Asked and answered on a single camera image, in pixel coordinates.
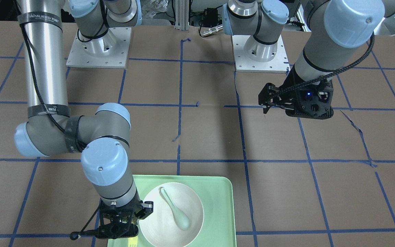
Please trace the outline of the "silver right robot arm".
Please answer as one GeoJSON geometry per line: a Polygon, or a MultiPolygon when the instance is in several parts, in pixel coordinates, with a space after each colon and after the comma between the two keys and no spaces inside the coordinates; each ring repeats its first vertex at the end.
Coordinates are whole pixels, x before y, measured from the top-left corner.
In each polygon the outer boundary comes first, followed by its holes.
{"type": "Polygon", "coordinates": [[[64,0],[15,0],[26,45],[28,121],[17,126],[15,146],[26,157],[81,153],[87,179],[101,198],[93,216],[100,225],[70,234],[99,239],[131,238],[139,220],[154,210],[139,198],[128,165],[131,120],[119,103],[105,103],[92,116],[73,116],[68,106],[61,10],[64,0]]]}

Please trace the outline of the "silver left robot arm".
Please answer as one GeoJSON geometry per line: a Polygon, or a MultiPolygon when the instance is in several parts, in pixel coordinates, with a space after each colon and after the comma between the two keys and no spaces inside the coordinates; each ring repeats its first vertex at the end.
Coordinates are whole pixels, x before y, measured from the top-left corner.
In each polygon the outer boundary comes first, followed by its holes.
{"type": "MultiPolygon", "coordinates": [[[[229,0],[223,5],[226,35],[251,35],[257,44],[275,47],[289,19],[286,1],[229,0]]],[[[281,86],[267,83],[258,104],[290,117],[329,119],[331,78],[367,58],[374,46],[374,29],[383,18],[395,17],[395,0],[302,0],[311,36],[281,86]]]]}

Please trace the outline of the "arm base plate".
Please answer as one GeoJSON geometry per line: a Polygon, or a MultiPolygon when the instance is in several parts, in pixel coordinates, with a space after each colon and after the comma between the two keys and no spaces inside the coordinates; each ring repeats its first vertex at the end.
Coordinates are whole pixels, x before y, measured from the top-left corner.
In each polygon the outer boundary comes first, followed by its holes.
{"type": "Polygon", "coordinates": [[[85,42],[86,38],[77,32],[66,65],[74,68],[125,69],[131,34],[130,27],[114,27],[104,36],[85,42]]]}
{"type": "Polygon", "coordinates": [[[277,72],[290,70],[282,36],[271,45],[258,43],[252,35],[233,35],[232,45],[237,72],[277,72]]]}

